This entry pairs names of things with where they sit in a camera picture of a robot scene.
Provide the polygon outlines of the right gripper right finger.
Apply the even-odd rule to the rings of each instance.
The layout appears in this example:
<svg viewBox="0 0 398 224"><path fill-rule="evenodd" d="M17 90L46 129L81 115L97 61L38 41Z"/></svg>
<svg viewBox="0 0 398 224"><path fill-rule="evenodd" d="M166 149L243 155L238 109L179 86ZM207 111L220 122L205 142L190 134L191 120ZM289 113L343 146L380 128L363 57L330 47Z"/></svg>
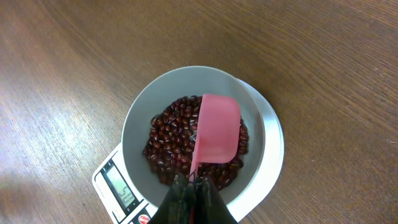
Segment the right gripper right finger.
<svg viewBox="0 0 398 224"><path fill-rule="evenodd" d="M197 178L194 183L194 224L237 224L212 179Z"/></svg>

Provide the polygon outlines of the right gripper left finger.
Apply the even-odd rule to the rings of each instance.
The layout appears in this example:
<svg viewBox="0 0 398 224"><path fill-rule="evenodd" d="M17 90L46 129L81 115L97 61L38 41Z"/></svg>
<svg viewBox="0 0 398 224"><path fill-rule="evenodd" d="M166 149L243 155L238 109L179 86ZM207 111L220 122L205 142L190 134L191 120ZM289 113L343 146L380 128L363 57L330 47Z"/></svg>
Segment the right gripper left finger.
<svg viewBox="0 0 398 224"><path fill-rule="evenodd" d="M149 224L189 224L196 202L195 188L182 174L176 175Z"/></svg>

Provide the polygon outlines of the pink measuring scoop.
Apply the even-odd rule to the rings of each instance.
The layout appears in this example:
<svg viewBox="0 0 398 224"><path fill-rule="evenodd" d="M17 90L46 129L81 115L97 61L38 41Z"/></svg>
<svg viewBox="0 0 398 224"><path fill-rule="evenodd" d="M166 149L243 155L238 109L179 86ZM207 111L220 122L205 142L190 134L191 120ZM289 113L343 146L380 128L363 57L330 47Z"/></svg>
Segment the pink measuring scoop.
<svg viewBox="0 0 398 224"><path fill-rule="evenodd" d="M228 96L204 94L198 116L197 136L189 181L194 181L201 163L224 164L236 154L241 110Z"/></svg>

